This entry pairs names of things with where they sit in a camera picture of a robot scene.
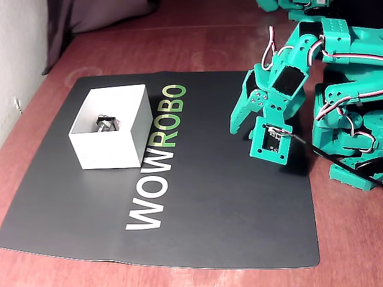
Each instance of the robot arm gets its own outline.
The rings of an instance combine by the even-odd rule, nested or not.
[[[356,156],[342,160],[348,170],[332,166],[330,177],[371,189],[373,181],[350,170],[366,169],[374,179],[383,179],[382,35],[383,30],[349,27],[344,20],[309,20],[300,22],[286,46],[276,51],[271,28],[262,62],[242,85],[230,132],[235,134],[250,112],[262,111],[250,133],[250,156],[286,164],[293,134],[285,120],[302,106],[303,85],[319,56],[328,65],[324,82],[315,87],[313,145],[328,154]],[[272,62],[265,65],[270,50]]]
[[[247,73],[242,85],[241,96],[230,118],[230,132],[235,134],[250,112],[262,110],[257,117],[250,156],[286,164],[290,148],[289,137],[280,137],[274,128],[292,132],[285,124],[299,110],[305,101],[303,85],[309,77],[310,57],[319,52],[319,35],[302,33],[298,26],[286,46],[278,52],[273,43],[273,30],[261,64]],[[273,50],[272,63],[265,66],[268,50]]]
[[[271,12],[277,10],[279,6],[283,9],[301,10],[304,5],[310,4],[310,0],[257,0],[257,3],[262,10]]]
[[[353,63],[383,66],[383,57],[378,54],[383,52],[377,41],[381,32],[374,29],[349,28],[346,21],[336,19],[300,22],[286,46],[275,51],[271,28],[270,41],[262,62],[247,73],[243,83],[241,96],[230,118],[230,132],[235,134],[250,112],[262,110],[263,116],[257,117],[255,128],[250,134],[250,156],[286,164],[290,138],[278,136],[274,128],[291,132],[292,128],[285,124],[285,120],[291,118],[305,101],[303,85],[309,77],[313,60],[322,51],[320,56],[323,56],[323,62],[332,66]],[[273,51],[272,63],[266,66],[265,58],[269,50]],[[341,66],[353,69],[353,65]],[[360,75],[351,71],[348,75],[349,81],[331,83],[324,87],[325,100],[316,105],[314,112],[317,121],[324,116],[326,120],[317,123],[317,126],[329,129],[347,128],[349,120],[344,117],[346,110],[339,111],[338,106],[383,99],[383,83],[378,81],[380,72],[373,72],[373,80],[370,77],[359,79]],[[357,122],[358,117],[354,119],[355,126],[360,126],[360,117],[360,123]],[[318,142],[332,141],[329,138],[324,140],[325,135],[314,139],[318,147],[321,147]],[[352,141],[356,146],[363,146],[365,142],[368,144],[370,139],[360,140],[356,137],[350,140]]]

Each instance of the black mat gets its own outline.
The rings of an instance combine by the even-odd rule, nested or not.
[[[167,267],[317,265],[317,232],[303,148],[293,143],[288,165],[279,166],[248,156],[250,142],[245,138],[254,119],[247,120],[238,135],[229,133],[230,114],[244,76],[243,72],[162,72],[79,79],[15,195],[0,228],[0,246],[56,257]],[[178,132],[168,140],[176,146],[151,147],[174,153],[160,161],[170,164],[171,170],[81,170],[68,131],[89,90],[142,83],[147,85],[154,117],[166,114],[157,112],[159,101],[169,99],[162,95],[165,86],[177,84],[187,90],[178,98],[184,103],[182,112],[171,113],[180,117],[180,125],[165,131],[167,135]],[[104,148],[113,152],[112,146]],[[166,179],[164,195],[140,196],[136,184],[145,176]],[[144,189],[156,192],[161,185],[146,183]],[[129,216],[131,210],[153,208],[155,213],[143,215],[152,218],[152,224]],[[126,230],[127,224],[155,227],[159,222],[159,228]]]

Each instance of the white wall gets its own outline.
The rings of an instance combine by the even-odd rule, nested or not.
[[[0,146],[44,80],[46,0],[0,0]]]

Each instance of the open box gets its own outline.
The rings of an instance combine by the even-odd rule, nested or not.
[[[99,115],[116,117],[118,130],[97,132]],[[91,89],[69,131],[82,169],[141,167],[153,122],[145,85]]]

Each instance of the black cable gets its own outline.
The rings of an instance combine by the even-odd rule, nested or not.
[[[341,162],[340,160],[338,160],[334,155],[331,155],[331,154],[328,154],[328,153],[324,152],[323,150],[321,150],[321,149],[317,148],[316,146],[314,146],[312,143],[305,141],[304,139],[300,138],[297,135],[294,135],[294,134],[290,133],[290,136],[292,138],[297,139],[299,142],[303,143],[304,145],[309,147],[311,150],[313,150],[317,154],[323,156],[324,158],[332,161],[334,164],[336,164],[336,165],[340,166],[341,168],[347,170],[348,172],[351,172],[352,174],[354,174],[356,176],[359,176],[360,178],[363,178],[363,179],[365,179],[365,180],[367,180],[369,182],[372,182],[373,184],[376,184],[379,187],[383,187],[383,182],[377,181],[375,178],[367,176],[364,173],[360,172],[359,170],[356,170],[356,169],[353,169],[352,167],[349,167],[348,165],[346,165],[343,162]]]

